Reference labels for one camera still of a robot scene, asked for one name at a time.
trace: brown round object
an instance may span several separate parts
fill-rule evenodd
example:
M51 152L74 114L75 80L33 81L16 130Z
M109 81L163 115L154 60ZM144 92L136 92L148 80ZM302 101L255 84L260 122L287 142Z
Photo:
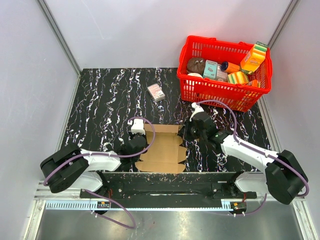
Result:
M196 73L196 74L204 74L206 66L206 61L202 57L193 57L188 61L186 65L187 72Z

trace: open cardboard box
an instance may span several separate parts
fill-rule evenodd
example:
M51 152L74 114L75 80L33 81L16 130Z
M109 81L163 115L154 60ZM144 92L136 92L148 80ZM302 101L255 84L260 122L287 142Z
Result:
M181 137L177 136L180 126L161 124L153 126L156 132L153 145L146 153L141 154L141 161L135 163L136 168L142 172L182 173L186 166L181 162L186 160L187 149L180 146L183 142ZM145 124L144 130L148 143L151 143L153 138L151 126Z

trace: teal box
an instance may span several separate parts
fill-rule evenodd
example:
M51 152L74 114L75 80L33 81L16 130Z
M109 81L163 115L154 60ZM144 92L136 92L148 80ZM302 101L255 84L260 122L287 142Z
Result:
M218 63L215 61L206 60L203 72L203 78L215 80L217 76Z

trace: gray floor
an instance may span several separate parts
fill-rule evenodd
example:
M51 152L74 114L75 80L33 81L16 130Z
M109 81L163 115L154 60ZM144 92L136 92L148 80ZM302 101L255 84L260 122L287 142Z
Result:
M250 203L249 210L258 206ZM123 211L108 217L131 224ZM87 211L45 210L37 240L302 240L294 209L267 202L257 214L236 217L211 212L134 211L130 230Z

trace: white round object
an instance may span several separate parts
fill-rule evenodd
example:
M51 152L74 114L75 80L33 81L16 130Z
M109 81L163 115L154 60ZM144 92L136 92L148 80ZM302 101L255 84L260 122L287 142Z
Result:
M203 77L199 73L195 73L195 72L189 73L188 76L199 77L203 79Z

